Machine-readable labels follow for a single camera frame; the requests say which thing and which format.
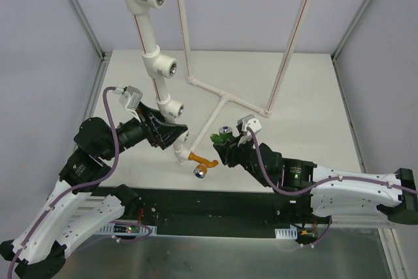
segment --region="gray floor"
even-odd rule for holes
[[[376,229],[333,228],[314,249],[273,239],[156,236],[131,244],[105,239],[75,252],[55,278],[390,277]]]

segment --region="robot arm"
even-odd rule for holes
[[[140,102],[137,89],[121,89],[121,101],[134,118],[116,129],[119,152],[147,140],[162,150],[187,134],[187,126],[167,123],[158,110]],[[121,216],[138,218],[142,207],[139,196],[125,185],[117,187],[96,208],[70,223],[79,204],[98,186],[88,185],[62,196],[72,187],[104,178],[110,167],[102,161],[115,157],[115,141],[111,128],[100,118],[82,123],[74,138],[78,148],[59,173],[59,180],[37,217],[16,239],[0,244],[0,254],[8,261],[16,259],[15,272],[20,278],[51,278],[64,266],[65,259],[99,230]]]
[[[392,174],[340,171],[310,161],[283,158],[264,143],[259,145],[263,160],[260,163],[248,129],[256,134],[261,124],[250,115],[239,120],[237,128],[237,137],[230,127],[211,136],[222,163],[229,167],[241,165],[263,186],[288,195],[292,202],[299,198],[298,203],[303,204],[302,208],[284,210],[315,217],[377,213],[395,223],[418,224],[418,200],[411,170],[399,169]]]

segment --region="white tabletop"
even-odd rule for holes
[[[190,136],[185,144],[189,146],[218,104],[219,97],[186,82],[182,51],[164,53],[178,59],[179,69],[167,80],[167,86],[172,98],[184,103],[185,110],[178,123],[189,127]],[[281,56],[280,53],[260,52],[192,52],[191,68],[199,80],[265,106]],[[142,102],[157,108],[151,79],[139,50],[113,51],[101,91],[115,85],[139,88],[144,94]],[[132,118],[119,104],[117,95],[110,93],[108,98],[116,125]],[[284,157],[360,171],[329,55],[293,55],[269,118],[260,117],[235,103],[226,104],[196,154],[219,160],[209,135],[217,133],[224,125],[235,130],[236,121],[248,114],[255,114],[263,126],[257,137],[259,142],[265,142]],[[101,97],[94,116],[107,121]],[[220,164],[209,169],[204,179],[195,178],[195,166],[194,162],[179,165],[172,148],[161,151],[143,141],[121,154],[116,172],[102,186],[127,184],[136,188],[271,191],[240,166],[230,169]]]

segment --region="white wall panel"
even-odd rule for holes
[[[375,0],[338,60],[368,172],[415,172],[418,183],[418,0]],[[416,278],[418,226],[399,225]]]
[[[74,147],[98,58],[66,0],[0,0],[0,242],[20,235]],[[9,262],[0,258],[0,278]]]
[[[123,0],[79,0],[106,51],[140,47]],[[297,52],[332,53],[362,0],[313,0]],[[300,0],[185,0],[194,50],[284,51]],[[182,49],[176,0],[152,10],[163,49]]]

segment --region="green object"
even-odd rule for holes
[[[231,127],[221,127],[219,134],[211,134],[210,140],[215,144],[223,144],[233,135],[233,129]]]

